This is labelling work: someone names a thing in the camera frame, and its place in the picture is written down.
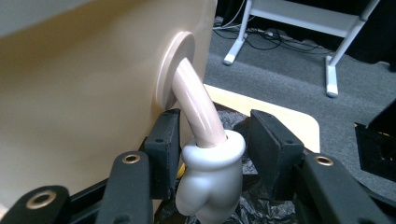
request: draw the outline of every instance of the black trash bag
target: black trash bag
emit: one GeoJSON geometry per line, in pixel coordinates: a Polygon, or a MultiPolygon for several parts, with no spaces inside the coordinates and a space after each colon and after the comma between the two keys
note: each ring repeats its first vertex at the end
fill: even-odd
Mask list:
{"type": "MultiPolygon", "coordinates": [[[[216,105],[224,129],[241,133],[248,141],[249,117],[222,105],[216,105]]],[[[243,163],[242,194],[238,206],[232,216],[224,224],[259,224],[259,223],[297,223],[294,204],[290,201],[275,202],[268,200],[264,185],[257,175],[253,162],[245,154],[243,163]]],[[[157,210],[156,224],[199,224],[196,216],[185,217],[176,208],[175,198],[165,200],[157,210]]]]}

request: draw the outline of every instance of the beige wall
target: beige wall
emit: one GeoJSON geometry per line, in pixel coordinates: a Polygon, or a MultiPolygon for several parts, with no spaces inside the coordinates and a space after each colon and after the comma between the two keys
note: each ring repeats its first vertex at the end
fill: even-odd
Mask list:
{"type": "Polygon", "coordinates": [[[176,33],[194,34],[204,74],[215,9],[213,0],[97,0],[0,37],[0,203],[106,178],[161,112],[157,73],[176,33]]]}

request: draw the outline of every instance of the curved pipe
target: curved pipe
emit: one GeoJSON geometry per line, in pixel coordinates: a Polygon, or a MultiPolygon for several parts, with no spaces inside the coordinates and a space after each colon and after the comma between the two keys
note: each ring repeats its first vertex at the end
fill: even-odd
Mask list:
{"type": "Polygon", "coordinates": [[[187,58],[177,67],[172,92],[186,115],[198,147],[215,147],[227,140],[218,112],[187,58]]]}

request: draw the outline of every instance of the gray carpet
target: gray carpet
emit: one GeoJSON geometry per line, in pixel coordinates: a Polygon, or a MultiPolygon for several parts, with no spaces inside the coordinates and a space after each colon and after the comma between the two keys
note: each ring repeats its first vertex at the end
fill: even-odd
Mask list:
{"type": "MultiPolygon", "coordinates": [[[[260,48],[274,45],[257,35],[248,40],[260,48]]],[[[233,40],[213,33],[206,84],[312,116],[320,127],[321,152],[338,159],[370,189],[396,201],[394,182],[360,169],[354,131],[354,122],[368,124],[396,98],[396,74],[389,72],[387,64],[366,64],[343,56],[336,66],[339,97],[332,99],[326,96],[325,55],[282,47],[257,50],[245,44],[234,64],[226,66],[222,60],[232,44],[233,40]]]]}

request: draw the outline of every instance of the white desk frame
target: white desk frame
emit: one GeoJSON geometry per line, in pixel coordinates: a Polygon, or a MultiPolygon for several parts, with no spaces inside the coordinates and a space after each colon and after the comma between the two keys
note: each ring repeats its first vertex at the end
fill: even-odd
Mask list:
{"type": "Polygon", "coordinates": [[[337,75],[335,66],[346,52],[353,39],[367,22],[379,0],[371,0],[360,16],[330,11],[318,7],[310,7],[280,0],[247,0],[241,30],[235,43],[224,59],[224,64],[231,65],[245,42],[245,31],[249,15],[280,21],[287,24],[304,27],[329,35],[344,38],[333,56],[325,58],[326,92],[330,97],[338,96],[337,75]]]}

